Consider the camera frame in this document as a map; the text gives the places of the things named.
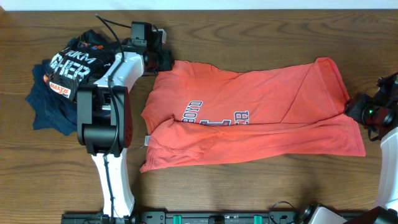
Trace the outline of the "red printed t-shirt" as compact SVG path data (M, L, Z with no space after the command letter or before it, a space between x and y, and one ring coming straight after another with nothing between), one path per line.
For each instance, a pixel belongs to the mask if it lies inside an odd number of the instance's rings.
M178 61L155 79L142 112L142 172L232 164L283 154L366 154L349 94L327 57L273 70L232 72Z

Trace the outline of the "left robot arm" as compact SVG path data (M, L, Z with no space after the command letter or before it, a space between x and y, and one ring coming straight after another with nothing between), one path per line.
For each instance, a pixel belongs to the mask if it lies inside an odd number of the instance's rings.
M76 94L78 142L95 163L104 197L103 211L94 218L98 223L136 222L126 162L133 134L129 92L146 72L170 71L174 65L171 51L164 48L164 29L133 21L130 30L124 42L116 39L109 70L80 85Z

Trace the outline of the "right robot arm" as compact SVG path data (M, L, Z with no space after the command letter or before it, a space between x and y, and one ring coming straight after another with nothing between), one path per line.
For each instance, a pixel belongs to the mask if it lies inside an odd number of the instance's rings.
M349 223L397 224L397 73L379 78L377 86L374 96L355 94L343 112L367 129L382 151L376 207Z

